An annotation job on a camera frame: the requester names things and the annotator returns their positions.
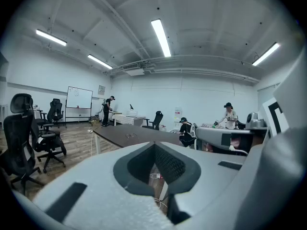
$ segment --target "dark wooden table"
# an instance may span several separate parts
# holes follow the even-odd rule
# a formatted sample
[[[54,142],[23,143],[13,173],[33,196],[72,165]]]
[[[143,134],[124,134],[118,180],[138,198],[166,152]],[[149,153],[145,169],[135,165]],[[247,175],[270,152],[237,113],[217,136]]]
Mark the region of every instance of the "dark wooden table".
[[[181,144],[179,141],[179,134],[142,128],[129,124],[100,127],[93,132],[95,133],[97,154],[100,153],[100,137],[122,148],[149,141],[166,141],[175,145]]]

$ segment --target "black cap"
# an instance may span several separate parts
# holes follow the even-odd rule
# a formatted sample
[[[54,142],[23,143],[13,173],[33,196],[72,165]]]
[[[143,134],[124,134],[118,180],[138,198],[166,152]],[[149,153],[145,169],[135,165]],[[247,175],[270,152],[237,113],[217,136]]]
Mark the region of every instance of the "black cap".
[[[187,118],[186,117],[182,117],[181,120],[180,120],[180,123],[182,122],[187,122]]]
[[[227,103],[226,103],[226,105],[225,105],[224,107],[228,107],[228,106],[230,106],[230,107],[231,107],[231,109],[232,109],[232,105],[231,105],[231,103],[230,103],[230,102],[227,102]]]

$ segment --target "person in black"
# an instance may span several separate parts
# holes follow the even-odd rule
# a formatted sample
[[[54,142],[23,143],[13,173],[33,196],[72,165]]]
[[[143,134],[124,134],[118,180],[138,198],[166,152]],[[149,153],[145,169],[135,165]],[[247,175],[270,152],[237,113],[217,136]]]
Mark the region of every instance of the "person in black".
[[[181,118],[180,123],[182,123],[182,126],[180,128],[179,140],[185,147],[193,145],[195,138],[189,134],[191,132],[192,124],[189,123],[185,117]]]
[[[107,99],[106,104],[104,105],[104,119],[102,121],[103,127],[107,127],[109,125],[107,122],[109,119],[109,111],[112,111],[112,108],[110,107],[112,100],[115,100],[114,96],[111,96],[109,99]]]

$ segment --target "fluorescent ceiling light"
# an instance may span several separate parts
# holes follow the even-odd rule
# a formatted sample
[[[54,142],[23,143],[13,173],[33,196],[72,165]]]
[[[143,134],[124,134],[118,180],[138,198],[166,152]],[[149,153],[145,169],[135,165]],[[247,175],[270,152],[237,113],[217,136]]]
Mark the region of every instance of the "fluorescent ceiling light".
[[[67,44],[67,42],[65,42],[65,41],[63,41],[63,40],[61,40],[61,39],[59,39],[59,38],[57,38],[55,36],[52,36],[52,35],[50,35],[48,33],[44,33],[43,31],[38,30],[38,29],[36,30],[36,34],[38,34],[40,36],[43,36],[45,38],[48,38],[48,39],[50,39],[50,40],[52,40],[52,41],[54,41],[54,42],[56,42],[58,44],[61,44],[63,46],[66,46],[66,44]]]
[[[272,54],[280,45],[278,43],[274,43],[262,56],[260,56],[256,61],[253,62],[253,66],[257,66],[263,60],[265,60],[270,54]]]
[[[112,69],[112,67],[110,67],[107,63],[101,61],[100,59],[97,59],[96,57],[92,56],[92,55],[88,55],[88,57],[96,62],[98,62],[99,64],[105,66],[106,68]]]
[[[153,26],[155,33],[157,34],[157,37],[159,39],[159,42],[160,42],[161,48],[163,50],[164,56],[170,57],[171,52],[169,51],[167,39],[166,39],[166,36],[165,36],[165,32],[164,32],[161,20],[158,19],[158,20],[152,21],[152,26]]]

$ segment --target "person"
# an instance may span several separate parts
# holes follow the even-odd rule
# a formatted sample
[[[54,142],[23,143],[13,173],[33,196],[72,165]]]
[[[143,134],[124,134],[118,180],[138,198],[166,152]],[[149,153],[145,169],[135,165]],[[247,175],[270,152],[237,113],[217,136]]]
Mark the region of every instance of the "person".
[[[109,125],[107,122],[109,120],[109,111],[112,111],[112,108],[110,107],[112,100],[115,100],[113,95],[106,100],[106,104],[104,105],[104,119],[102,121],[103,127],[107,127]]]
[[[238,120],[238,117],[236,115],[236,112],[234,111],[232,105],[230,102],[226,103],[224,106],[226,108],[226,112],[224,114],[224,117],[218,122],[221,123],[226,118],[226,125],[225,127],[228,129],[235,129],[236,128],[236,122]]]
[[[185,117],[181,118],[180,123],[182,123],[182,126],[180,128],[179,140],[185,147],[193,145],[195,138],[190,134],[192,124]]]

